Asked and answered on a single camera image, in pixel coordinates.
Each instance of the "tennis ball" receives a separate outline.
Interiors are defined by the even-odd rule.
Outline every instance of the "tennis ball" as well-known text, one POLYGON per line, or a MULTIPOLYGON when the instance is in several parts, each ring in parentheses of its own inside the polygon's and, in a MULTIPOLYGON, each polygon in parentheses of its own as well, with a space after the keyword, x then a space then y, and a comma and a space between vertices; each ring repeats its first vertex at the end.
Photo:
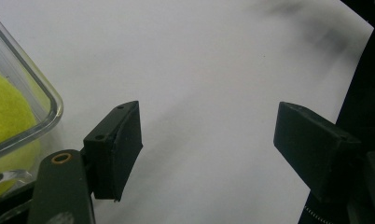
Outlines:
MULTIPOLYGON (((31 107, 21 92, 0 76, 0 143, 36 125, 31 107)), ((0 173, 10 170, 30 170, 40 150, 37 141, 20 147, 0 158, 0 173)), ((0 183, 0 195, 16 181, 0 183)))

